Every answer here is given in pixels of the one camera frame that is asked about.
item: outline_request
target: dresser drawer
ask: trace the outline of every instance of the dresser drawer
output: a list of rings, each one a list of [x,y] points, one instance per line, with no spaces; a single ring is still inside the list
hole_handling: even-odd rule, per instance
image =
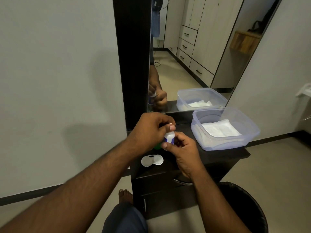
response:
[[[185,52],[183,52],[182,50],[180,50],[179,48],[177,49],[177,58],[181,60],[181,62],[183,62],[187,67],[190,66],[190,61],[191,61],[191,57],[188,56]]]
[[[180,27],[179,37],[191,43],[192,45],[194,45],[195,43],[196,34],[197,34],[197,30],[188,28],[183,25]]]
[[[191,60],[189,69],[198,76],[208,87],[211,86],[214,75],[206,70],[203,66],[197,63],[194,59]]]
[[[173,52],[174,55],[177,54],[177,47],[168,47],[168,49]]]
[[[194,45],[186,42],[184,39],[179,38],[178,48],[185,52],[188,56],[192,56]]]

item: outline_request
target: trash bin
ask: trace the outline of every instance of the trash bin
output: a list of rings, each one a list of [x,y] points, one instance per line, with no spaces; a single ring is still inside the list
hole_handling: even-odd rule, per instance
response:
[[[243,188],[231,182],[219,182],[227,202],[252,233],[268,233],[268,223],[256,200]]]

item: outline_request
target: reflected plastic container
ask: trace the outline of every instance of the reflected plastic container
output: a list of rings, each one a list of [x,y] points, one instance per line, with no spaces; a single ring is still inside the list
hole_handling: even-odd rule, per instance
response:
[[[258,126],[240,110],[232,107],[195,110],[191,130],[202,149],[224,150],[247,145],[259,135]],[[239,136],[214,137],[202,126],[203,123],[214,123],[228,119],[231,125],[241,134]]]
[[[201,100],[204,100],[204,102],[210,101],[212,106],[192,107],[188,105]],[[177,109],[179,111],[225,107],[227,101],[226,98],[212,88],[183,89],[177,92]]]

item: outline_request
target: drawer handle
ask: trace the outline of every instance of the drawer handle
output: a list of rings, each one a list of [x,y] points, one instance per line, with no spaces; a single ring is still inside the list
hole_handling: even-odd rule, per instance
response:
[[[173,179],[173,180],[176,181],[179,184],[182,184],[182,185],[193,185],[192,182],[185,182],[185,181],[181,181],[181,180],[178,180],[178,179]]]

